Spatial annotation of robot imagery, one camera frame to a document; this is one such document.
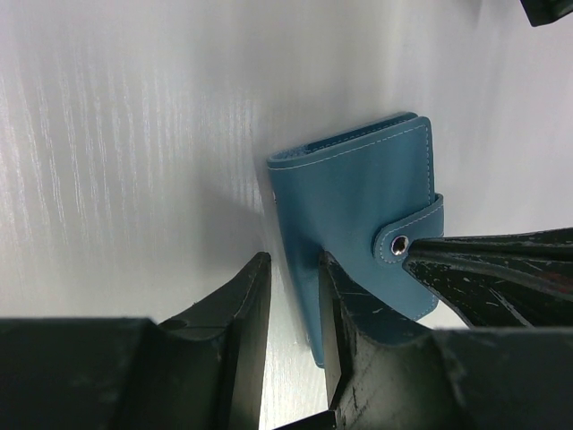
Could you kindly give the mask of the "black card tray box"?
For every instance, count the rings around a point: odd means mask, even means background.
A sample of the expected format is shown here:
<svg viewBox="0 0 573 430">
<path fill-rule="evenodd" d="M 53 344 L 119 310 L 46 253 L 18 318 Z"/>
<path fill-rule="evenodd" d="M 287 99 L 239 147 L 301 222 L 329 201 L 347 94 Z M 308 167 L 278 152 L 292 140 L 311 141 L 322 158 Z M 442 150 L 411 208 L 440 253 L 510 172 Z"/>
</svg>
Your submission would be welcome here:
<svg viewBox="0 0 573 430">
<path fill-rule="evenodd" d="M 573 0 L 520 0 L 532 27 L 549 25 L 573 11 Z"/>
</svg>

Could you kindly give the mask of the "blue leather card holder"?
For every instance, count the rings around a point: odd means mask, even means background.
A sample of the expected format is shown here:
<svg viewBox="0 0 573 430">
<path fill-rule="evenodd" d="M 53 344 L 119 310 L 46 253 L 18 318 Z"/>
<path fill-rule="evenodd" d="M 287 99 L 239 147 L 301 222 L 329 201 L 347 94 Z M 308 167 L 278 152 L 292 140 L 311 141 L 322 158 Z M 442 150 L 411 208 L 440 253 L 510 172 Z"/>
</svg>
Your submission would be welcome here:
<svg viewBox="0 0 573 430">
<path fill-rule="evenodd" d="M 409 246 L 444 233 L 435 189 L 432 124 L 397 113 L 268 157 L 289 277 L 317 366 L 323 366 L 319 256 L 411 320 L 437 297 L 402 267 Z"/>
</svg>

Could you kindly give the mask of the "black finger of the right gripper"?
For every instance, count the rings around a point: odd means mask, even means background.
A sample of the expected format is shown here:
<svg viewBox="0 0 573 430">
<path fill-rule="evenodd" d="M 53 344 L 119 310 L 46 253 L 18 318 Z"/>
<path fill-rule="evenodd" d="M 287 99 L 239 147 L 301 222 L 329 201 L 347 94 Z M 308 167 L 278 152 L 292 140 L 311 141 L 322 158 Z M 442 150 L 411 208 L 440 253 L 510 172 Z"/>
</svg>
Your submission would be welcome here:
<svg viewBox="0 0 573 430">
<path fill-rule="evenodd" d="M 569 327 L 572 230 L 418 239 L 405 271 L 469 327 Z"/>
</svg>

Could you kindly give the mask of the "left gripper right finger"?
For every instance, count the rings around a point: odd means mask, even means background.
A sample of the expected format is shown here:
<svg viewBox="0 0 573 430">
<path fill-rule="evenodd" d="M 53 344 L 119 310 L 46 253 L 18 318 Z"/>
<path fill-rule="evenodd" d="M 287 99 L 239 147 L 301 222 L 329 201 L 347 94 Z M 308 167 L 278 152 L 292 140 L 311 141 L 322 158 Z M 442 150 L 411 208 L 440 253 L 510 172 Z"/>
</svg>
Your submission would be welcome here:
<svg viewBox="0 0 573 430">
<path fill-rule="evenodd" d="M 340 429 L 569 429 L 569 328 L 432 330 L 319 262 L 329 408 Z"/>
</svg>

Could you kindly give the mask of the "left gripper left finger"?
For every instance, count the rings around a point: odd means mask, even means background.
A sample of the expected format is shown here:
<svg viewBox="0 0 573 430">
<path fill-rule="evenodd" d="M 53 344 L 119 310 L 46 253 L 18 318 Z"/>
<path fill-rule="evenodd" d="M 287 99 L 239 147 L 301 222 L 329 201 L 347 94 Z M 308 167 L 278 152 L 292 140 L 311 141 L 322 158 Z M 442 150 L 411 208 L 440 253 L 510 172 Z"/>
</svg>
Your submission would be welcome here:
<svg viewBox="0 0 573 430">
<path fill-rule="evenodd" d="M 4 429 L 255 429 L 271 259 L 162 323 L 147 318 L 1 322 Z"/>
</svg>

